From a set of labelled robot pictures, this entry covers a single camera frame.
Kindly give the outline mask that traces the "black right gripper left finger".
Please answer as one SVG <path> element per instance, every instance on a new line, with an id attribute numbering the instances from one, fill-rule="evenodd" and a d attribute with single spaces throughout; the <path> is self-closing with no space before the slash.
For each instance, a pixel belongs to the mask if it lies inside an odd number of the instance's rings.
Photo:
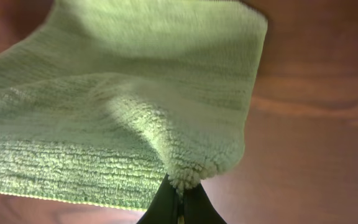
<path id="1" fill-rule="evenodd" d="M 166 174 L 152 203 L 137 224 L 177 224 L 179 205 L 177 191 Z"/>

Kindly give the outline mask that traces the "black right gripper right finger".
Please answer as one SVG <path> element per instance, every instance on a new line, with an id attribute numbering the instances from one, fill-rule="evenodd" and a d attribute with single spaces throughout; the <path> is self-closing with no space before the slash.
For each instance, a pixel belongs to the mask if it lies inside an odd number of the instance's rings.
<path id="1" fill-rule="evenodd" d="M 201 184 L 184 191 L 183 216 L 185 224 L 226 224 L 214 209 Z"/>

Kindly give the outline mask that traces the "light green cloth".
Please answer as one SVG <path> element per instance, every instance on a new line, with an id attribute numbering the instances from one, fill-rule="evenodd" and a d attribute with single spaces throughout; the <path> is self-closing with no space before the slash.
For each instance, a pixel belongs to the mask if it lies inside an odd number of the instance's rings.
<path id="1" fill-rule="evenodd" d="M 0 194 L 145 210 L 231 170 L 266 32 L 237 1 L 57 1 L 0 53 Z"/>

